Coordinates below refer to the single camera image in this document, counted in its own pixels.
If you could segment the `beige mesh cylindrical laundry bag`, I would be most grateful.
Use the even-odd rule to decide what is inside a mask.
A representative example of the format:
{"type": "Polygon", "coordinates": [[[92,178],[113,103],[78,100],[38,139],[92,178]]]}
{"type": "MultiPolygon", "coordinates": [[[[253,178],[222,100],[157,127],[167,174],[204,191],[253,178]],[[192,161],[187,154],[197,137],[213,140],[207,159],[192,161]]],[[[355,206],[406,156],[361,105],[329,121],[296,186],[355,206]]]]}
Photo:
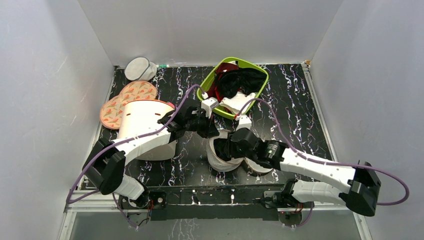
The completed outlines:
{"type": "Polygon", "coordinates": [[[246,166],[251,169],[252,174],[256,175],[264,175],[273,170],[272,168],[262,167],[246,157],[230,158],[227,160],[223,153],[219,153],[218,145],[224,143],[225,140],[227,140],[230,131],[226,129],[220,129],[218,132],[219,136],[210,138],[206,146],[207,160],[214,170],[218,172],[230,172],[238,168],[241,164],[246,164],[246,166]]]}

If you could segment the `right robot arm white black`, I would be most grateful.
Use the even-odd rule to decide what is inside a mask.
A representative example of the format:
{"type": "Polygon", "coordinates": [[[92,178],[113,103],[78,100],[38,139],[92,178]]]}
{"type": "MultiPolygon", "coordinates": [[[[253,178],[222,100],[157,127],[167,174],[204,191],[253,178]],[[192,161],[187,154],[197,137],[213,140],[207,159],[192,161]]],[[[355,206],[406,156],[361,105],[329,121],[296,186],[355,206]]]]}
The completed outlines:
{"type": "Polygon", "coordinates": [[[251,160],[265,169],[314,179],[313,182],[288,180],[274,200],[275,206],[295,207],[322,202],[346,206],[366,217],[373,217],[376,213],[381,181],[368,162],[342,166],[324,158],[314,160],[284,142],[262,140],[247,128],[222,132],[211,140],[210,147],[214,155],[225,162],[251,160]]]}

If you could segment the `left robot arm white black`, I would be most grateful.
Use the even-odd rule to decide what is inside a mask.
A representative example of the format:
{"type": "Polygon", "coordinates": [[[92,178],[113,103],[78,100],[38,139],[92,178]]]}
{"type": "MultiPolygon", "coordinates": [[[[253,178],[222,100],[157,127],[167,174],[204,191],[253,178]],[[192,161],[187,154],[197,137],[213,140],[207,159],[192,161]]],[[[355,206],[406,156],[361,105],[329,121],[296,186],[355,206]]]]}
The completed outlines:
{"type": "Polygon", "coordinates": [[[149,190],[140,181],[124,174],[125,166],[139,156],[181,138],[185,132],[196,132],[202,138],[219,136],[216,126],[206,117],[205,110],[194,105],[178,108],[148,109],[146,114],[126,113],[131,119],[142,119],[135,127],[140,135],[113,141],[99,139],[85,162],[81,174],[86,176],[103,195],[127,197],[137,208],[149,203],[149,190]]]}

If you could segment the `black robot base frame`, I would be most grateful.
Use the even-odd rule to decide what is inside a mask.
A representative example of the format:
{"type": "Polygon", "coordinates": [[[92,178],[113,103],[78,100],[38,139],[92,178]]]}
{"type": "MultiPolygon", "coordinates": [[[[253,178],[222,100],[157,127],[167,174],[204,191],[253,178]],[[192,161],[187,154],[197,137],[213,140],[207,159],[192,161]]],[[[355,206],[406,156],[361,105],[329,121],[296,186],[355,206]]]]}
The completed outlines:
{"type": "Polygon", "coordinates": [[[143,203],[119,196],[118,205],[132,215],[145,210],[152,221],[262,219],[298,226],[313,204],[286,199],[284,188],[283,184],[151,187],[143,203]]]}

